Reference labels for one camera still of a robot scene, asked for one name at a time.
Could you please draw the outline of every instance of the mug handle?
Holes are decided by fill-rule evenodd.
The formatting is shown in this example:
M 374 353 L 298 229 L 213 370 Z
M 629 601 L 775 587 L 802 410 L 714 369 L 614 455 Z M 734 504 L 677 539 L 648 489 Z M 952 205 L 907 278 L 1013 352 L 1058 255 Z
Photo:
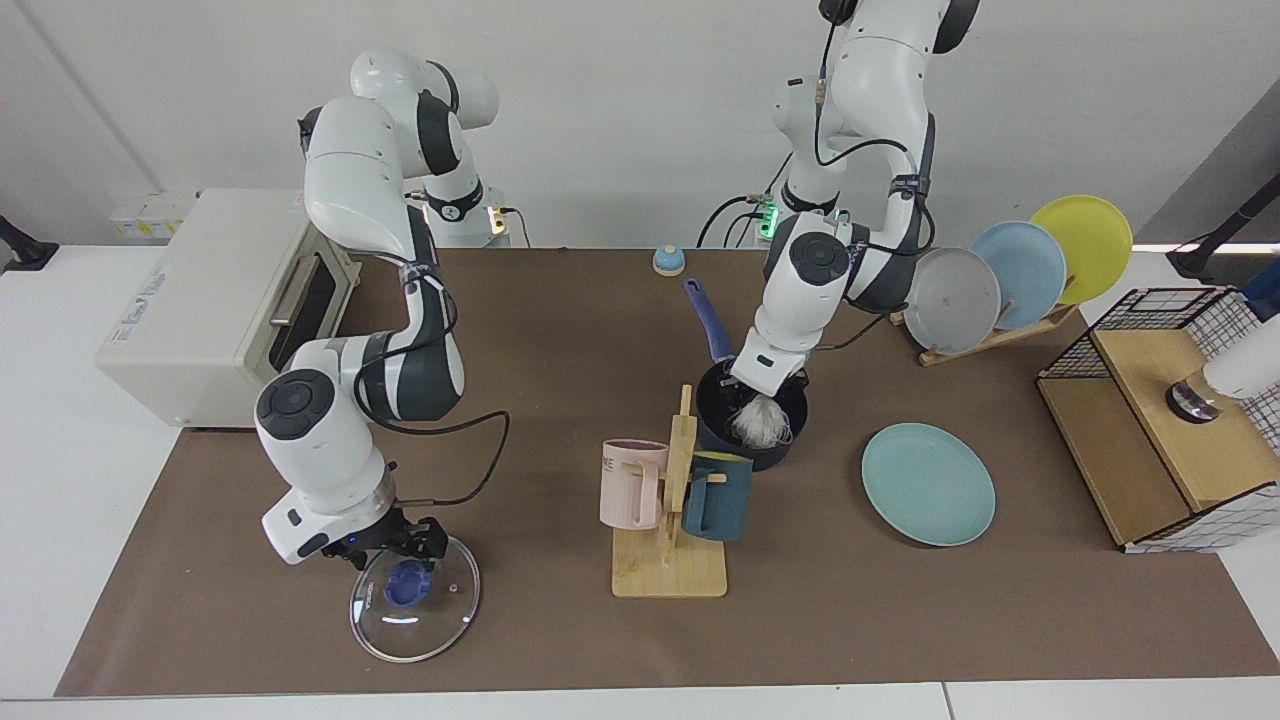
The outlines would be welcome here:
M 694 470 L 689 478 L 689 497 L 685 498 L 685 518 L 698 520 L 698 530 L 707 532 L 707 471 Z
M 648 525 L 650 520 L 646 518 L 657 519 L 658 516 L 658 464 L 643 461 L 640 466 L 644 468 L 644 475 L 640 478 L 640 484 L 636 486 L 640 497 L 637 502 L 631 503 L 636 509 L 631 520 L 636 525 Z

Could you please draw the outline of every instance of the table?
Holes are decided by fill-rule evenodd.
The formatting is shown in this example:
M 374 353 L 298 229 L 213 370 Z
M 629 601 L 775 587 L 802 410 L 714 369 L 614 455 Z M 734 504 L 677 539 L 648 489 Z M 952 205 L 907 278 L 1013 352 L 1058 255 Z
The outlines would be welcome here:
M 20 541 L 19 552 L 6 556 L 8 577 L 24 574 L 32 582 L 28 588 L 50 588 L 44 594 L 18 596 L 3 591 L 3 626 L 5 637 L 13 638 L 4 651 L 0 665 L 0 696 L 46 697 L 60 675 L 61 666 L 74 646 L 79 626 L 92 607 L 92 598 L 105 582 L 120 544 L 128 534 L 133 519 L 141 509 L 150 483 L 168 455 L 175 430 L 166 428 L 138 407 L 132 398 L 118 391 L 110 380 L 97 374 L 92 366 L 92 351 L 100 342 L 102 328 L 115 318 L 127 296 L 136 288 L 154 264 L 155 249 L 90 249 L 64 247 L 59 258 L 44 273 L 35 275 L 6 274 L 0 278 L 0 332 L 6 342 L 0 348 L 0 368 L 6 377 L 36 377 L 47 373 L 58 361 L 63 387 L 77 392 L 51 395 L 41 388 L 18 386 L 9 391 L 6 410 L 0 415 L 0 437 L 6 442 L 0 451 L 0 475 L 28 478 L 31 482 L 6 482 L 0 496 L 4 527 L 17 529 L 19 537 L 38 537 L 44 519 L 29 512 L 29 507 L 59 507 L 65 518 L 77 520 L 79 538 L 84 541 L 79 552 L 50 553 L 42 562 L 33 562 L 29 550 L 35 544 Z M 1157 256 L 1138 255 L 1124 281 L 1126 287 L 1187 284 L 1175 283 L 1171 272 Z M 1110 305 L 1100 300 L 1096 307 L 1085 310 L 1097 314 Z M 17 314 L 15 307 L 44 306 L 38 319 Z M 46 328 L 61 332 L 51 334 Z M 32 352 L 31 348 L 40 348 Z M 50 439 L 49 424 L 44 419 L 56 419 L 59 434 Z M 90 445 L 88 439 L 95 443 Z M 38 452 L 15 454 L 12 447 L 36 448 Z M 76 452 L 65 452 L 74 447 Z M 58 462 L 51 462 L 58 457 Z M 82 478 L 102 478 L 100 483 L 84 484 Z M 1249 603 L 1272 647 L 1280 639 L 1280 571 L 1274 561 L 1280 550 L 1275 533 L 1257 538 L 1224 553 L 1233 578 Z M 78 578 L 82 592 L 56 592 L 67 578 Z M 26 610 L 14 612 L 13 609 Z M 1236 716 L 1247 716 L 1253 708 L 1257 716 L 1276 706 L 1280 680 L 1274 678 L 1248 680 L 1172 680 L 1172 682 L 1084 682 L 1084 683 L 980 683 L 920 685 L 859 685 L 832 688 L 758 688 L 736 691 L 600 691 L 595 693 L 488 693 L 486 696 L 436 696 L 433 702 L 461 703 L 475 711 L 500 711 L 506 707 L 527 707 L 530 716 L 554 715 L 572 708 L 585 710 L 591 701 L 599 701 L 613 715 L 628 708 L 636 714 L 645 707 L 692 707 L 686 702 L 707 702 L 728 694 L 742 698 L 739 707 L 768 711 L 771 707 L 804 710 L 808 716 L 887 716 L 946 717 L 947 706 L 954 716 L 998 716 L 1001 707 L 1018 707 L 1025 712 L 1028 705 L 1062 707 L 1064 697 L 1073 703 L 1092 703 L 1094 716 L 1116 711 L 1116 716 L 1146 716 L 1146 714 L 1187 712 L 1188 698 L 1212 707 L 1230 703 L 1240 710 Z M 6 703 L 5 716 L 40 717 L 54 714 L 65 716 L 101 716 L 118 712 L 128 716 L 172 715 L 174 702 L 182 703 L 186 714 L 206 712 L 210 716 L 236 707 L 236 714 L 261 714 L 262 716 L 310 716 L 323 708 L 334 712 L 343 698 L 289 697 L 289 698 L 192 698 L 163 701 L 46 701 L 35 703 Z M 385 707 L 408 707 L 415 696 L 378 696 L 369 702 Z M 780 705 L 771 705 L 777 701 Z M 1240 707 L 1239 701 L 1245 701 Z M 908 715 L 909 711 L 918 711 Z

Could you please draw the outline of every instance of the white table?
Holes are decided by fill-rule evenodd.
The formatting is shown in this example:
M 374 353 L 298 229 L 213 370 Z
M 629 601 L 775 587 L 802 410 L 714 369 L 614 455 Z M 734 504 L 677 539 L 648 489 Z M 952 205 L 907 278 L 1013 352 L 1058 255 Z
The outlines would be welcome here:
M 63 247 L 41 273 L 0 277 L 0 717 L 844 717 L 1280 716 L 1280 678 L 920 683 L 503 693 L 49 700 L 177 439 L 92 356 L 160 256 L 154 247 Z M 1124 290 L 1190 284 L 1135 255 Z M 1222 553 L 1280 647 L 1280 533 Z

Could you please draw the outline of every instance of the yellow plate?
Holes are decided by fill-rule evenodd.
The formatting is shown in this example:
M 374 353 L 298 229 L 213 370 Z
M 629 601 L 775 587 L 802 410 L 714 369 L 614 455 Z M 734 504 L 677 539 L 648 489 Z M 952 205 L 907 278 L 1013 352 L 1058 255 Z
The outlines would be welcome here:
M 1129 266 L 1133 231 L 1115 205 L 1092 195 L 1060 197 L 1032 215 L 1062 247 L 1066 274 L 1075 278 L 1060 302 L 1078 305 L 1111 288 Z

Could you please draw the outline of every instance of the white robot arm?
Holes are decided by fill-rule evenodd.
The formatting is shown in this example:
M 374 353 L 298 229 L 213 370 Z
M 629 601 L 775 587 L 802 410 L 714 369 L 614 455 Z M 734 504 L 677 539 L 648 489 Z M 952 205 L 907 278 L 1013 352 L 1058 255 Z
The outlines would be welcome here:
M 485 191 L 461 133 L 493 120 L 497 94 L 484 76 L 385 50 L 356 59 L 352 90 L 301 120 L 303 201 L 330 240 L 399 266 L 408 327 L 303 345 L 264 388 L 255 424 L 292 486 L 262 516 L 275 551 L 291 564 L 321 551 L 364 568 L 367 550 L 430 560 L 447 543 L 434 520 L 412 525 L 394 506 L 366 421 L 438 420 L 462 396 L 456 315 L 434 238 L 490 240 Z M 404 178 L 422 174 L 426 218 L 402 191 Z
M 794 213 L 781 222 L 765 264 L 764 297 L 733 363 L 735 378 L 768 396 L 809 357 L 840 300 L 876 314 L 901 306 L 915 274 L 919 232 L 927 220 L 933 159 L 933 119 L 924 104 L 929 56 L 955 47 L 978 0 L 844 0 L 819 3 L 832 23 L 836 65 L 829 78 L 835 108 L 826 104 L 822 77 L 787 82 L 774 105 L 774 123 L 791 141 L 781 197 Z M 846 161 L 832 145 L 841 140 L 881 143 L 892 173 L 879 229 L 837 211 Z M 801 281 L 819 247 L 845 249 L 845 272 Z M 804 241 L 804 250 L 796 243 Z

